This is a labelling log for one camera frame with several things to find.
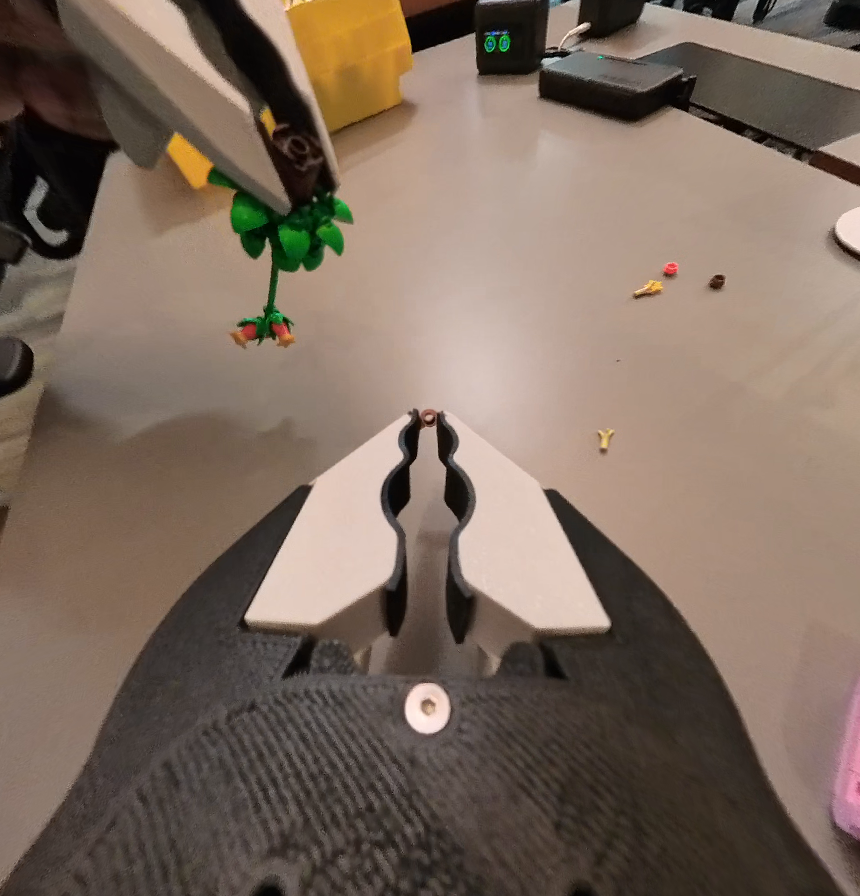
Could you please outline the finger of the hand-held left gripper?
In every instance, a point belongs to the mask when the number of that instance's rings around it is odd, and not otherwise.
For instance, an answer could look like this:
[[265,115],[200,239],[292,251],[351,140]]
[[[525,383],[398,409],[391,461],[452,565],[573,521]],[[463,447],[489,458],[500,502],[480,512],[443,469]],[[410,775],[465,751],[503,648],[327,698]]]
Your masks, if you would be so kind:
[[135,165],[154,168],[180,135],[235,185],[289,210],[254,104],[203,51],[184,9],[110,1],[55,8],[88,65],[112,139]]
[[223,45],[254,92],[256,130],[287,197],[335,193],[335,152],[283,4],[224,2]]

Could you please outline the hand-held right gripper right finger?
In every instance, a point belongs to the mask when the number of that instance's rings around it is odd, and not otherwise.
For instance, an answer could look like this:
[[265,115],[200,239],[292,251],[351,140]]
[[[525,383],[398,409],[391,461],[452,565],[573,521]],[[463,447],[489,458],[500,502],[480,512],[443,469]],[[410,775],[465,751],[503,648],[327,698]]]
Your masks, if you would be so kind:
[[611,620],[546,491],[453,415],[436,420],[450,534],[446,617],[499,662],[512,644],[607,633]]

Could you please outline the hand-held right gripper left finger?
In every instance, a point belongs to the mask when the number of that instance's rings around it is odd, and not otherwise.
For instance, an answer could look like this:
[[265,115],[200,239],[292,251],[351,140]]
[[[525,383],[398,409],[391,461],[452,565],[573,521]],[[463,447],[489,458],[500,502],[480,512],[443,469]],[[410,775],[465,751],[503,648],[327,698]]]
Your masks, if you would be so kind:
[[408,603],[406,537],[420,418],[410,411],[315,478],[244,616],[254,631],[344,642],[397,636]]

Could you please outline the green leafy plant piece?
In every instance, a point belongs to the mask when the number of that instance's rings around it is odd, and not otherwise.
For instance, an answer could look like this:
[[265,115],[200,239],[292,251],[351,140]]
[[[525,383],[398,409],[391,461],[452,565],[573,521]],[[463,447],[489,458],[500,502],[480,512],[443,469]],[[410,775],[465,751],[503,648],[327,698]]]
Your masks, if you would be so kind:
[[336,183],[319,139],[288,124],[268,127],[258,119],[257,127],[279,165],[283,185],[292,189],[290,207],[273,209],[216,167],[208,183],[233,192],[231,228],[250,257],[269,250],[274,273],[312,272],[322,265],[326,250],[344,253],[340,226],[354,223],[352,210],[334,192]]

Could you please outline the green flower stem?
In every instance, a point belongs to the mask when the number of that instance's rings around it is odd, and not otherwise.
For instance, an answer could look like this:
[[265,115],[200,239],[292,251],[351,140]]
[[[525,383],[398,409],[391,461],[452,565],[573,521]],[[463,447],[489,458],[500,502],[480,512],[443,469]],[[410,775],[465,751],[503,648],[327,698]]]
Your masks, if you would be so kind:
[[293,322],[279,310],[277,305],[280,273],[278,264],[272,261],[267,298],[261,312],[240,320],[230,332],[232,341],[238,347],[245,349],[252,343],[261,345],[264,342],[273,342],[279,348],[286,349],[296,343]]

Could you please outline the pink brick figure pot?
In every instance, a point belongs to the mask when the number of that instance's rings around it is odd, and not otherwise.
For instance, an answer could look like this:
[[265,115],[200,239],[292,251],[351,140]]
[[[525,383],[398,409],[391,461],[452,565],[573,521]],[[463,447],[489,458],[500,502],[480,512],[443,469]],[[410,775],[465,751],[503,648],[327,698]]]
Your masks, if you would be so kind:
[[848,702],[830,803],[832,821],[860,843],[860,678]]

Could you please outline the person's left hand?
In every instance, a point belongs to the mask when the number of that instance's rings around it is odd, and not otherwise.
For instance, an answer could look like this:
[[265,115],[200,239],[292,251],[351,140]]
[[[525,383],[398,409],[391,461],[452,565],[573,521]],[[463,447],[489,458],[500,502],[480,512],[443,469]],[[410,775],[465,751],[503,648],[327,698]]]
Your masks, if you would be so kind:
[[22,113],[112,142],[87,65],[57,18],[43,2],[0,1],[0,123]]

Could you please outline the yellow storage bin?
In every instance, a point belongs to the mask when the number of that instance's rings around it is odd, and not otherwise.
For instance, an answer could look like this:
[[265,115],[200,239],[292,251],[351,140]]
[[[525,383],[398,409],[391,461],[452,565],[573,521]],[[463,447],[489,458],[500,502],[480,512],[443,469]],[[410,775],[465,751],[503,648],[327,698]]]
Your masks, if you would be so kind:
[[401,104],[412,49],[397,1],[282,6],[329,133]]

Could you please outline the black power bank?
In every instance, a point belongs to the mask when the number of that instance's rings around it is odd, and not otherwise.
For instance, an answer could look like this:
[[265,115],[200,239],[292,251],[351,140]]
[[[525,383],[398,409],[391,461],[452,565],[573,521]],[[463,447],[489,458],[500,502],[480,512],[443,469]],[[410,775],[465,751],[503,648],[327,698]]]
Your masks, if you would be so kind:
[[479,75],[536,72],[546,50],[548,1],[478,1],[474,7]]

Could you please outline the flat black box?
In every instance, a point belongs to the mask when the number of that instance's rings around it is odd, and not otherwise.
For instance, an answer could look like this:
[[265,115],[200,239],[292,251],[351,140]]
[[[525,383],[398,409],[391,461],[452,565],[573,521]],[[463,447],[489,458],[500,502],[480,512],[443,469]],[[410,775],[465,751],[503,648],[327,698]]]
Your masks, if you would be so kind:
[[576,51],[543,64],[538,95],[608,118],[636,122],[665,107],[686,110],[697,76],[683,68]]

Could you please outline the black charging dock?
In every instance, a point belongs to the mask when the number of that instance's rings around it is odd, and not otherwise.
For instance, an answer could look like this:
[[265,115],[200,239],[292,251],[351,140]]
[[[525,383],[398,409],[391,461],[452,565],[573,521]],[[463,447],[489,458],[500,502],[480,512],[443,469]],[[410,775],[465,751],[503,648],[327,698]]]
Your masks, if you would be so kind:
[[646,1],[579,1],[578,25],[588,25],[584,32],[590,39],[604,39],[633,26],[641,16]]

